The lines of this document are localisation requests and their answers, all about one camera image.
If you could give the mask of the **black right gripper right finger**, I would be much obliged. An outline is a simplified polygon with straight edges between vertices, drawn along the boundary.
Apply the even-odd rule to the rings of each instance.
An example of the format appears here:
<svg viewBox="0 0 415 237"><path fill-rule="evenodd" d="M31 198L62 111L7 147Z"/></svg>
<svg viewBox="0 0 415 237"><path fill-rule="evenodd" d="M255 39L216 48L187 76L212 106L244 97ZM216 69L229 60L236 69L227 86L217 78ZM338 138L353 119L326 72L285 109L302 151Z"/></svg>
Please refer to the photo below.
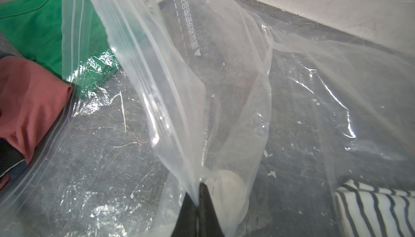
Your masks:
<svg viewBox="0 0 415 237"><path fill-rule="evenodd" d="M220 227L209 189L200 183L199 237L225 237Z"/></svg>

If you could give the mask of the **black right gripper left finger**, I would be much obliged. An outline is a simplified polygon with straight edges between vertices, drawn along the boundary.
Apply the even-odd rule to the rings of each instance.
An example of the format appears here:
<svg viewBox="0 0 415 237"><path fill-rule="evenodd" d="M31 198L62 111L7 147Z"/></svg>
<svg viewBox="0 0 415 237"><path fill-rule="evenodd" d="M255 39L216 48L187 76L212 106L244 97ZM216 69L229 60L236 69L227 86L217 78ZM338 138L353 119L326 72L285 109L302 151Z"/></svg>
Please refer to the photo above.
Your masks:
<svg viewBox="0 0 415 237"><path fill-rule="evenodd" d="M196 237L198 210L186 193L171 237Z"/></svg>

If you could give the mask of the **clear plastic vacuum bag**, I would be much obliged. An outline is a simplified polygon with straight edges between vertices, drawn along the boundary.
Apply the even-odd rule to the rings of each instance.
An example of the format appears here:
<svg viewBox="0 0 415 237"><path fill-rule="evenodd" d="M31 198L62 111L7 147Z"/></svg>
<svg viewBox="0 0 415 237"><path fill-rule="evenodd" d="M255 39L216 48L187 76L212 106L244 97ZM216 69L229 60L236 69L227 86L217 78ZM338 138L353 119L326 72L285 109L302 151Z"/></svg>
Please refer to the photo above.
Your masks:
<svg viewBox="0 0 415 237"><path fill-rule="evenodd" d="M77 96L91 17L119 68ZM208 185L227 237L346 237L349 180L415 191L415 58L252 0L62 0L72 94L1 190L3 237L168 237Z"/></svg>

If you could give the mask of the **thin striped white shirt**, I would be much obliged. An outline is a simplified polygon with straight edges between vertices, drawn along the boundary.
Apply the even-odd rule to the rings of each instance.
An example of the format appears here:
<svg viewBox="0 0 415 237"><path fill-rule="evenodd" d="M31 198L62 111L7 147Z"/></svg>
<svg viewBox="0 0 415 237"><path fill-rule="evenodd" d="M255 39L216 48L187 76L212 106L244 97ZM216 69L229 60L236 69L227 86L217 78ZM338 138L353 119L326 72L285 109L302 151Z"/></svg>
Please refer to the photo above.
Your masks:
<svg viewBox="0 0 415 237"><path fill-rule="evenodd" d="M336 190L347 237L413 237L415 192L349 180Z"/></svg>

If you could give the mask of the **red shirt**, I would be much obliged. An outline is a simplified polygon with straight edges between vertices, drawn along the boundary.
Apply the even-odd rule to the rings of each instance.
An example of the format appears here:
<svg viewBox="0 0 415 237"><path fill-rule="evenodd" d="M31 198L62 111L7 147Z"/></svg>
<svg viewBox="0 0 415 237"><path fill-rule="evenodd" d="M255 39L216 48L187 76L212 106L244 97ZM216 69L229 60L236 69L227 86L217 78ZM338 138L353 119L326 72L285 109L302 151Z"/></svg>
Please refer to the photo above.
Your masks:
<svg viewBox="0 0 415 237"><path fill-rule="evenodd" d="M72 86L30 60L1 55L1 186L31 162L72 94Z"/></svg>

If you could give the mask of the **green shirt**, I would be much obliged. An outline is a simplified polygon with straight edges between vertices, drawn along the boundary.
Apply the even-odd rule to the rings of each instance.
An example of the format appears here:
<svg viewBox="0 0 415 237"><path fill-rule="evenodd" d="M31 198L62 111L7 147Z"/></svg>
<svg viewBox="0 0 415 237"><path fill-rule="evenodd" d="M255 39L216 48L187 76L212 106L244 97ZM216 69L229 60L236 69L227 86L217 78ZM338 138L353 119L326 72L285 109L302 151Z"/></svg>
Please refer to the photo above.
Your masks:
<svg viewBox="0 0 415 237"><path fill-rule="evenodd" d="M26 59L61 77L62 0L12 0L1 4L1 32ZM107 35L96 13L91 17L86 68L70 68L80 77L77 96L84 97L119 68L109 49Z"/></svg>

